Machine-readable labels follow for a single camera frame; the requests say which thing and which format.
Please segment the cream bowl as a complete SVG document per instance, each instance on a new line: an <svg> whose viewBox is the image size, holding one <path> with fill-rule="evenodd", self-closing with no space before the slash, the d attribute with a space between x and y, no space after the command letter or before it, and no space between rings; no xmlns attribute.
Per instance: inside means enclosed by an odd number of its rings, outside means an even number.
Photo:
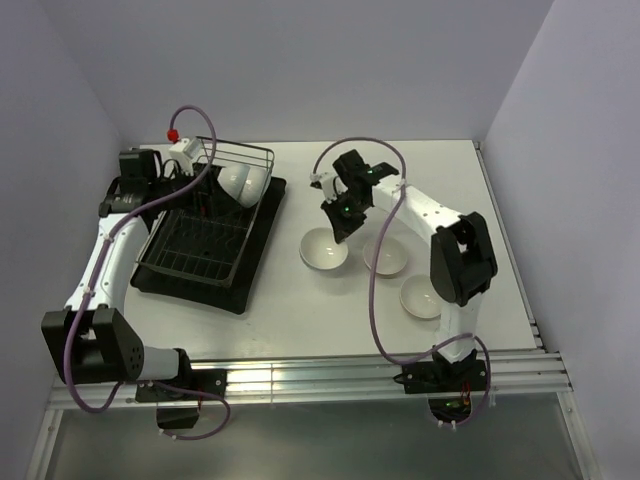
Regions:
<svg viewBox="0 0 640 480"><path fill-rule="evenodd" d="M366 267L371 269L375 253L375 238L370 238L363 248L363 259ZM385 237L382 241L376 274L381 277L399 275L408 262L408 253L404 245L393 237Z"/></svg>

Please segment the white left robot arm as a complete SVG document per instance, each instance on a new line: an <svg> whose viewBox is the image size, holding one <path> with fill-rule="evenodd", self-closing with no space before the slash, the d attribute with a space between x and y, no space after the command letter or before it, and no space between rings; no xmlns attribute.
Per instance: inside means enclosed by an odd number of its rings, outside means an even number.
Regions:
<svg viewBox="0 0 640 480"><path fill-rule="evenodd" d="M119 155L120 174L98 210L98 231L81 280L64 307L43 317L41 330L61 380L76 387L108 382L159 380L172 399L195 386L180 348L144 344L124 317L134 265L152 226L164 212L188 207L213 174L210 150L134 148Z"/></svg>

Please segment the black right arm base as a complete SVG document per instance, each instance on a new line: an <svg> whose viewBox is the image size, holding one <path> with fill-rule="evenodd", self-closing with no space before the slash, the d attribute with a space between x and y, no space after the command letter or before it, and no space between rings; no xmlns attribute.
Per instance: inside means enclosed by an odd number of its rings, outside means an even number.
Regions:
<svg viewBox="0 0 640 480"><path fill-rule="evenodd" d="M483 360L453 366L445 360L418 362L402 367L394 377L407 395L428 396L430 413L436 420L453 424L467 420L473 412L472 394L485 392L489 375Z"/></svg>

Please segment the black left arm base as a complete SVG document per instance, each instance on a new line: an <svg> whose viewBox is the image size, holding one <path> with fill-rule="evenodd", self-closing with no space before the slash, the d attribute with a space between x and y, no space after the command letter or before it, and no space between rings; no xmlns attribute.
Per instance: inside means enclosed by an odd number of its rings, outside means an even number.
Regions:
<svg viewBox="0 0 640 480"><path fill-rule="evenodd" d="M219 402L225 409L222 430L231 418L230 405L225 399L227 371L225 369L195 370L186 379L154 381L139 384L134 396L138 404L156 406L156 424L164 433L185 436L204 418L206 401Z"/></svg>

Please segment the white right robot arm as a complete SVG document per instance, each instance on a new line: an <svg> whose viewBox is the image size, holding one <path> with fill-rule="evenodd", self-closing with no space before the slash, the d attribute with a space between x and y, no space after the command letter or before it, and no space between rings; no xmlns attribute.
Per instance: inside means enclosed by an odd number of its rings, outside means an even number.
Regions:
<svg viewBox="0 0 640 480"><path fill-rule="evenodd" d="M498 273L497 260L485 218L477 212L462 214L447 208L414 188L407 181L406 161L399 162L399 167L386 162L369 165L357 150L350 150L334 161L332 172L312 171L310 181L324 195L321 208L337 243L364 225L368 209L387 212L374 243L368 286L374 343L381 356L396 365L439 354L443 359L433 365L434 381L452 390L467 377L464 361L485 346L476 334L476 325L482 297ZM430 281L443 303L436 344L409 358L394 357L385 350L376 324L374 277L387 230L395 219L426 243Z"/></svg>

